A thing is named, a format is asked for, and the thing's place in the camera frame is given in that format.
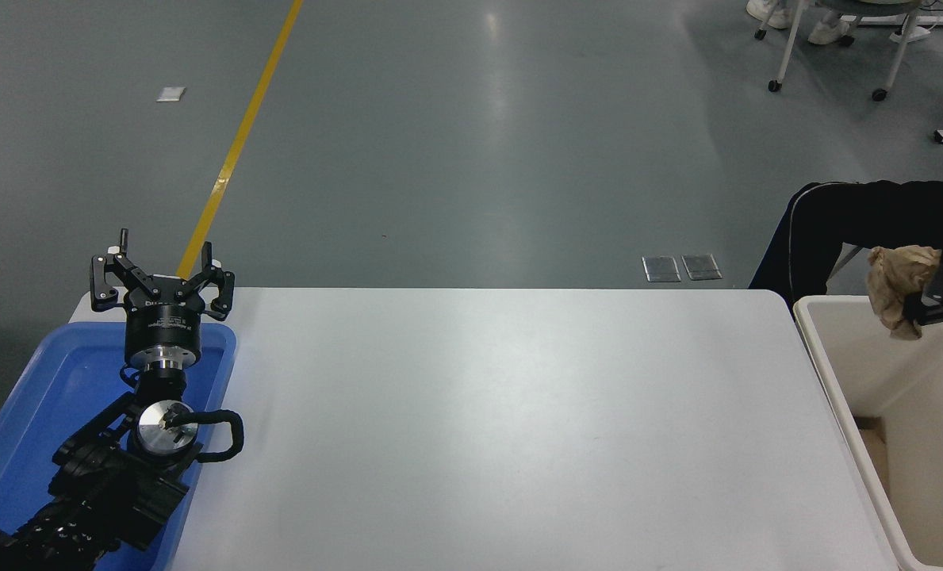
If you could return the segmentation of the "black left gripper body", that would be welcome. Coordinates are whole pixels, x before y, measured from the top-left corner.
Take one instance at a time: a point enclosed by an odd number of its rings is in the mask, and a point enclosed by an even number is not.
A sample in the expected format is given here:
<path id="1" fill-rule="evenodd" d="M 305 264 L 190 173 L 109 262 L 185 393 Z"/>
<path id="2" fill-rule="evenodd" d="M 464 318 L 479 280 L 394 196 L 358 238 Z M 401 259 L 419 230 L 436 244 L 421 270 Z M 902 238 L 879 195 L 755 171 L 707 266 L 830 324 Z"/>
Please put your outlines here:
<path id="1" fill-rule="evenodd" d="M 128 364 L 174 361 L 194 364 L 201 354 L 202 299 L 188 282 L 155 276 L 144 289 L 125 294 L 125 358 Z"/>

